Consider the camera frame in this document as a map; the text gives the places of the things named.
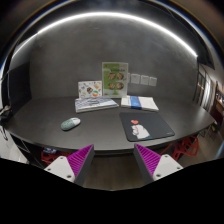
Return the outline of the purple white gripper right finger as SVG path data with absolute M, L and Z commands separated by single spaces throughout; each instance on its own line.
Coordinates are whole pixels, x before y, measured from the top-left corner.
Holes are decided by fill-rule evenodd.
M 139 144 L 134 145 L 133 153 L 145 184 L 160 180 L 182 169 L 182 166 L 170 155 L 159 155 Z

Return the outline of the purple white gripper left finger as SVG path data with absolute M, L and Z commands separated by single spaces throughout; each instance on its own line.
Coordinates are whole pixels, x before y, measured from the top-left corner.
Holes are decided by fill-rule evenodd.
M 86 146 L 68 157 L 59 156 L 45 171 L 82 186 L 94 154 L 94 145 Z

